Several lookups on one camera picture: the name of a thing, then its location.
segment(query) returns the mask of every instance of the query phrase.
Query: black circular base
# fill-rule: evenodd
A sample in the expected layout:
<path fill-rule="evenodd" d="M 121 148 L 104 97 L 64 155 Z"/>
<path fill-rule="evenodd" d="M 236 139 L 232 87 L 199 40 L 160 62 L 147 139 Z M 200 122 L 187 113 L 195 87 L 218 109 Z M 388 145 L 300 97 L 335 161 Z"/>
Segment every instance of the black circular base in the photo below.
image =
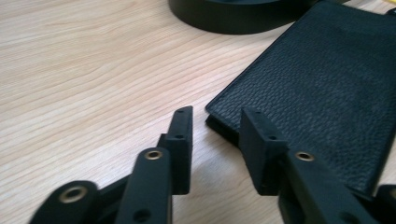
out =
<path fill-rule="evenodd" d="M 247 35 L 296 21 L 316 0 L 169 0 L 189 25 L 214 33 Z"/>

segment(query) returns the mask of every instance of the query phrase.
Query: wooden table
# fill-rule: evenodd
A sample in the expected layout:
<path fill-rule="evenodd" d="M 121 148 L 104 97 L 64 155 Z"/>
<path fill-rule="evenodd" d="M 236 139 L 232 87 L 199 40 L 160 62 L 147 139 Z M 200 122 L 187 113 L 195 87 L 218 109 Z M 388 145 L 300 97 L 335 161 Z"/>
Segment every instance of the wooden table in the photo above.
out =
<path fill-rule="evenodd" d="M 174 197 L 174 222 L 281 223 L 276 197 L 256 193 L 204 107 L 288 27 L 211 34 L 163 0 L 0 1 L 0 223 L 26 223 L 69 181 L 102 188 L 128 175 L 184 105 L 194 106 L 191 193 Z M 381 183 L 396 183 L 395 147 Z"/>

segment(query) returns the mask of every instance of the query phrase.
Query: black wallet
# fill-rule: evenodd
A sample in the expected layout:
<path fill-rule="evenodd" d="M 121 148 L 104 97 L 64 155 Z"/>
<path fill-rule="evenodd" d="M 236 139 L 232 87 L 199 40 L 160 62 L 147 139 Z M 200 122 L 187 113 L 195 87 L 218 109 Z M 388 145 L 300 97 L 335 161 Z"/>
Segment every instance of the black wallet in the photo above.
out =
<path fill-rule="evenodd" d="M 371 195 L 396 128 L 396 18 L 316 3 L 206 106 L 206 123 L 237 145 L 242 107 Z"/>

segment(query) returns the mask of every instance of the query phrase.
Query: textured leather surface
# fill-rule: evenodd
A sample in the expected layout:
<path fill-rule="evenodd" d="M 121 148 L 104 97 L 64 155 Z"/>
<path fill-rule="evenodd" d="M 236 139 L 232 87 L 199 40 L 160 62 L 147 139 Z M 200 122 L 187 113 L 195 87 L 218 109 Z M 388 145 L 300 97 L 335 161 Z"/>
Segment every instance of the textured leather surface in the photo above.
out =
<path fill-rule="evenodd" d="M 396 18 L 315 4 L 206 106 L 210 126 L 234 141 L 243 106 L 371 194 L 396 127 Z"/>

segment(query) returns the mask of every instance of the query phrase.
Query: black leather notebook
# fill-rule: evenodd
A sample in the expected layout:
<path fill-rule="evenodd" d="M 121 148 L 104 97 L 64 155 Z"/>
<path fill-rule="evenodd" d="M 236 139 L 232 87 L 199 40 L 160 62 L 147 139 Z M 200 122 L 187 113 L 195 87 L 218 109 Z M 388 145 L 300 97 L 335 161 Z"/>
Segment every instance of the black leather notebook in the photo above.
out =
<path fill-rule="evenodd" d="M 244 106 L 371 194 L 396 128 L 396 17 L 318 2 L 206 106 L 206 123 L 237 145 Z"/>

